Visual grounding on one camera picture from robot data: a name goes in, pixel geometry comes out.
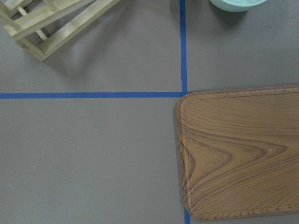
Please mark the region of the brown wooden tray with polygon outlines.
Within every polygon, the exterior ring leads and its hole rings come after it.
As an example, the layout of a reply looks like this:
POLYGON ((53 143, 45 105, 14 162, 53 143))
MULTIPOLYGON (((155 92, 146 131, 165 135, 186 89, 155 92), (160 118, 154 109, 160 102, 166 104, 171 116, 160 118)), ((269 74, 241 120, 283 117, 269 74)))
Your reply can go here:
POLYGON ((299 210, 299 87, 194 92, 177 106, 184 206, 201 221, 299 210))

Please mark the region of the mint green bowl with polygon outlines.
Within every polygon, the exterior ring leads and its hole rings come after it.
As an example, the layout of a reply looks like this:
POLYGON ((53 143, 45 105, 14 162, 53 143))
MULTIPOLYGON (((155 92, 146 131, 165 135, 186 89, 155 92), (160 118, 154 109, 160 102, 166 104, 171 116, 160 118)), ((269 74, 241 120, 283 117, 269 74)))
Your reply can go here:
POLYGON ((210 0, 210 2, 227 12, 246 12, 265 3, 266 0, 210 0))

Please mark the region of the wooden rack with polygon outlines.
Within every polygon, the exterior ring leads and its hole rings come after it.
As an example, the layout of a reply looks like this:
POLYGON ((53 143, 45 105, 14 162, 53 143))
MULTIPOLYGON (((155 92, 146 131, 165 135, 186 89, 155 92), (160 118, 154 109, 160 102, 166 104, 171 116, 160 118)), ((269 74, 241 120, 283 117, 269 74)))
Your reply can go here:
POLYGON ((16 44, 39 61, 55 53, 69 40, 117 4, 116 0, 46 0, 32 12, 31 0, 7 0, 0 4, 0 21, 16 44), (42 29, 83 8, 83 11, 47 37, 42 29))

